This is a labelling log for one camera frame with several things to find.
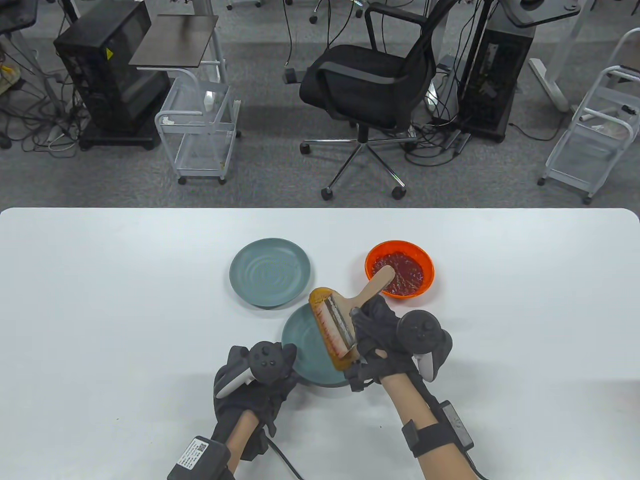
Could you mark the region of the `person's left hand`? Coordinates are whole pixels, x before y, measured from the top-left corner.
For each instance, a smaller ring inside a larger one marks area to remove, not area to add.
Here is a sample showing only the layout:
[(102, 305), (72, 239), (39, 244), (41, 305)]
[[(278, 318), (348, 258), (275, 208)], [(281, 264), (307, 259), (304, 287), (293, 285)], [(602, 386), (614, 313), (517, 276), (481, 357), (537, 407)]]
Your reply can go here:
[(262, 364), (266, 363), (272, 371), (273, 377), (267, 382), (260, 382), (257, 378), (247, 383), (242, 381), (229, 395), (219, 398), (214, 397), (214, 413), (217, 422), (220, 424), (240, 414), (249, 411), (258, 418), (258, 427), (266, 427), (269, 436), (274, 438), (277, 428), (275, 419), (277, 418), (282, 403), (290, 395), (291, 391), (298, 384), (298, 375), (293, 366), (297, 359), (297, 346), (294, 343), (281, 344), (280, 342), (259, 342), (256, 343), (261, 349), (267, 348), (268, 354), (256, 352), (255, 354), (243, 346), (233, 346), (229, 352), (227, 364), (222, 366), (215, 375), (214, 393), (222, 390), (220, 384), (231, 379), (231, 371), (240, 362)]

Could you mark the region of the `person's right hand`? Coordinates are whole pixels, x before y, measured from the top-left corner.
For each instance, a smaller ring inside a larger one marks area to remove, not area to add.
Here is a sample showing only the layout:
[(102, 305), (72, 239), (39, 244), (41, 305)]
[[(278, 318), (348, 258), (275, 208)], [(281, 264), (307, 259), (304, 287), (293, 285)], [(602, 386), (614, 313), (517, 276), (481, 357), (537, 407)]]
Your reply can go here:
[(396, 374), (408, 375), (413, 383), (421, 381), (412, 354), (399, 341), (400, 318), (381, 295), (355, 308), (351, 318), (359, 360), (343, 374), (352, 392), (359, 393), (370, 384), (381, 384), (383, 378)]

